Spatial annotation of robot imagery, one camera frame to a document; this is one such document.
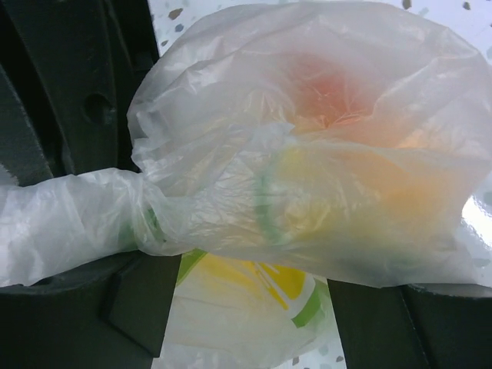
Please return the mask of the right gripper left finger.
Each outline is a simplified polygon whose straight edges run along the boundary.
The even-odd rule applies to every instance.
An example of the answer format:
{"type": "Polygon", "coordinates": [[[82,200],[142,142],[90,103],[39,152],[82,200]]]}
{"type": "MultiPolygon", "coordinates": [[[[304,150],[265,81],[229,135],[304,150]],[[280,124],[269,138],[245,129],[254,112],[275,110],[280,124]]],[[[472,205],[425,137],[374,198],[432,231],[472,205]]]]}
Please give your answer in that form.
{"type": "Polygon", "coordinates": [[[150,368],[180,261],[134,251],[2,288],[1,366],[150,368]]]}

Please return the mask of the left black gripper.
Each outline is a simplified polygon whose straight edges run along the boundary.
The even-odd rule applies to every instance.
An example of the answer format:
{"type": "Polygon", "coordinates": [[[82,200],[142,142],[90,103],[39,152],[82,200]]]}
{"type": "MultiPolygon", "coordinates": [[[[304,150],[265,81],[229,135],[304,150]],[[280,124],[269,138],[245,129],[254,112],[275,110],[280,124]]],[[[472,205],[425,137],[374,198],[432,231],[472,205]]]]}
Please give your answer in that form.
{"type": "Polygon", "coordinates": [[[3,1],[2,182],[135,171],[126,113],[157,60],[146,1],[3,1]]]}

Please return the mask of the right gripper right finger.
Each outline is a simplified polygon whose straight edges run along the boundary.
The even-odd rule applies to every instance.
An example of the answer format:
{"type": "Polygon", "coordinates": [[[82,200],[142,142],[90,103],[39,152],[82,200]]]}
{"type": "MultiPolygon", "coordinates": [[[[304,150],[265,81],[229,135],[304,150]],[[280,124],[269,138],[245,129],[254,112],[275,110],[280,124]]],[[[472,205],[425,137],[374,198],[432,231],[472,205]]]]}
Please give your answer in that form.
{"type": "Polygon", "coordinates": [[[339,281],[328,287],[349,368],[491,366],[489,288],[370,288],[339,281]]]}

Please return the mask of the clear plastic bag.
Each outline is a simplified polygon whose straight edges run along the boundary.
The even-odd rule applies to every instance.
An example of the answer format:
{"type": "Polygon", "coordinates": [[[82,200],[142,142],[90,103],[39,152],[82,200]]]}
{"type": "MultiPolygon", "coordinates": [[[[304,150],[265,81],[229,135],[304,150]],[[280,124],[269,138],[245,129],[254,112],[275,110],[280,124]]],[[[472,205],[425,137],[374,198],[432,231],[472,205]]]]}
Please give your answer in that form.
{"type": "Polygon", "coordinates": [[[157,367],[269,368],[334,326],[329,280],[490,287],[463,211],[491,176],[491,67],[379,2],[194,23],[128,110],[138,172],[1,188],[1,284],[181,257],[157,367]]]}

